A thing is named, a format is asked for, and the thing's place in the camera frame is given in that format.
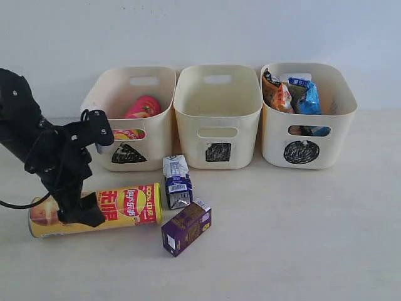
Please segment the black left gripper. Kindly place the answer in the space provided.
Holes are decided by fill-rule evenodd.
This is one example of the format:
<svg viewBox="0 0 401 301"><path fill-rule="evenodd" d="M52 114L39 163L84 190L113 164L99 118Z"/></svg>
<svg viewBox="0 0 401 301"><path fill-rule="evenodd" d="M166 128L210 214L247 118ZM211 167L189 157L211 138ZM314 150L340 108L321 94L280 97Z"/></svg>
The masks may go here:
<svg viewBox="0 0 401 301"><path fill-rule="evenodd" d="M96 193L81 197L83 181L91 176L91 155L86 147L79 149L59 125L34 125L24 130L29 145L24 168L37 174L48 192L29 204L35 207L50 196L58 203L58 219L63 224L99 226L105 222Z"/></svg>

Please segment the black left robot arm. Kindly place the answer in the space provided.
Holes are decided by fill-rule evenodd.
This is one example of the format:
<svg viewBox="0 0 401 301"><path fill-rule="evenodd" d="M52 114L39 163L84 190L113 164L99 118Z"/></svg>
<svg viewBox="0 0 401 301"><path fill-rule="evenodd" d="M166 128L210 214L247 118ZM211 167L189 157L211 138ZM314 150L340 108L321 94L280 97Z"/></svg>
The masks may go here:
<svg viewBox="0 0 401 301"><path fill-rule="evenodd" d="M53 125L42 114L25 77L1 69L1 144L37 175L47 194L27 209L52 197L64 224L97 227L105 222L95 193L81 195L83 182L92 175L87 146L109 146L114 136L106 113L84 110L81 119Z"/></svg>

